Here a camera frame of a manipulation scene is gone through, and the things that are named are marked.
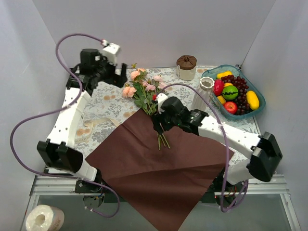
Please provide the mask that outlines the pink artificial flower bunch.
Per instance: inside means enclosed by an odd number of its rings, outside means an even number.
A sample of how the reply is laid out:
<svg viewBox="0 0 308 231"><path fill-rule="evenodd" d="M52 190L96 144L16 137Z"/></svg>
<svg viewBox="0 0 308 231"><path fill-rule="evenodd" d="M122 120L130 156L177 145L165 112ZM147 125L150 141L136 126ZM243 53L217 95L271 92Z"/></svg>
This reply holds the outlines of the pink artificial flower bunch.
<svg viewBox="0 0 308 231"><path fill-rule="evenodd" d="M148 77L148 71L132 64L129 82L125 84L122 97L132 98L135 105L151 116L157 111L157 93L166 85L160 75Z"/></svg>

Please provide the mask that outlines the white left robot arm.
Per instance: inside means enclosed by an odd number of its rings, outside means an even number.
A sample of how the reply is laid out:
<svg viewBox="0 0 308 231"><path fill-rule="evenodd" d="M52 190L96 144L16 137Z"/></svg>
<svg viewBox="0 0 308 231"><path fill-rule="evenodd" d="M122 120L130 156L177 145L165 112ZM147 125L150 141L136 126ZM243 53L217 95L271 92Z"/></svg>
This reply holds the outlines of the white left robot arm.
<svg viewBox="0 0 308 231"><path fill-rule="evenodd" d="M127 65L122 64L120 74L115 72L119 50L118 45L111 43L102 51L81 51L80 64L70 70L63 105L67 106L74 99L77 101L59 113L46 141L39 141L37 144L37 151L48 167L86 179L86 187L93 193L102 188L101 174L87 163L82 153L74 150L75 134L83 110L99 82L119 88L126 83Z"/></svg>

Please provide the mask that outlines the cream ribbon gold lettering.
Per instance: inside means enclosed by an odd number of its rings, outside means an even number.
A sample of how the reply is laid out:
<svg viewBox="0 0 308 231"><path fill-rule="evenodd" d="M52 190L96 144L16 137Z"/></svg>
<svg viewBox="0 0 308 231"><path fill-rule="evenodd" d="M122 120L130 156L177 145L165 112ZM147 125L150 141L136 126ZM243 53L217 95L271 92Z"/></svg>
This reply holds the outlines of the cream ribbon gold lettering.
<svg viewBox="0 0 308 231"><path fill-rule="evenodd" d="M91 137L94 127L103 123L111 123L115 127L118 127L120 125L117 120L107 117L94 120L85 120L83 121L83 127L77 129L75 143L86 142Z"/></svg>

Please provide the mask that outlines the red paper bouquet wrap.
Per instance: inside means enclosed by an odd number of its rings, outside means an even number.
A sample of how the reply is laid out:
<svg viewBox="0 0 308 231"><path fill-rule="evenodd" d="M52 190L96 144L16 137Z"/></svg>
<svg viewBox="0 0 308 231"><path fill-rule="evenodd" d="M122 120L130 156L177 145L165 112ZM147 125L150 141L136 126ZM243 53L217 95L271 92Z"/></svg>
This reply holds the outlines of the red paper bouquet wrap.
<svg viewBox="0 0 308 231"><path fill-rule="evenodd" d="M150 117L138 110L88 157L102 179L160 231L176 231L226 163L226 148L173 128L159 148Z"/></svg>

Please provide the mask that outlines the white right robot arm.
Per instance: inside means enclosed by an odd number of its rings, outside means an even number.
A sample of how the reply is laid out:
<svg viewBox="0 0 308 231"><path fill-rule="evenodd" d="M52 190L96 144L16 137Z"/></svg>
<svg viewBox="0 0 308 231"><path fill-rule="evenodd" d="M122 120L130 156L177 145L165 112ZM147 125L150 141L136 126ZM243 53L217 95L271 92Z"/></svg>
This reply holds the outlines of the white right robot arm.
<svg viewBox="0 0 308 231"><path fill-rule="evenodd" d="M204 111L188 110L177 97L160 93L156 97L157 112L152 115L154 130L159 134L179 127L185 132L218 141L243 154L247 159L234 164L218 178L218 187L231 190L235 184L257 179L271 181L281 159L282 153L275 136L265 132L263 135L245 132L238 128L221 125Z"/></svg>

